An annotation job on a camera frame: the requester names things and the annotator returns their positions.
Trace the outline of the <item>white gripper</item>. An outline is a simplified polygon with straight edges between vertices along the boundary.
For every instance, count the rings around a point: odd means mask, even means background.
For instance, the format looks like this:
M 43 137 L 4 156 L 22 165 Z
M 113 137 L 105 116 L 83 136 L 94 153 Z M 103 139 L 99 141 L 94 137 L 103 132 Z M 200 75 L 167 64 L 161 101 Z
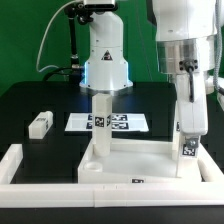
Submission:
M 208 131 L 208 115 L 204 74 L 193 74 L 194 100 L 190 101 L 189 74 L 176 76 L 177 108 L 180 132 L 186 137 L 186 146 L 190 149 L 199 147 L 199 137 Z

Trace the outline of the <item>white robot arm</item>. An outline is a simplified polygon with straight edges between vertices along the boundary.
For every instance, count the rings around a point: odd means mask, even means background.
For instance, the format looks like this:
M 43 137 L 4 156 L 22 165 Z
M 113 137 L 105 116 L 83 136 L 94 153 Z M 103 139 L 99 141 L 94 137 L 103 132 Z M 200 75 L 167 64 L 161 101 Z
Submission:
M 208 131 L 206 91 L 219 88 L 224 0 L 137 0 L 121 19 L 115 0 L 84 0 L 90 53 L 80 87 L 118 92 L 166 74 L 174 82 L 183 145 L 196 148 Z

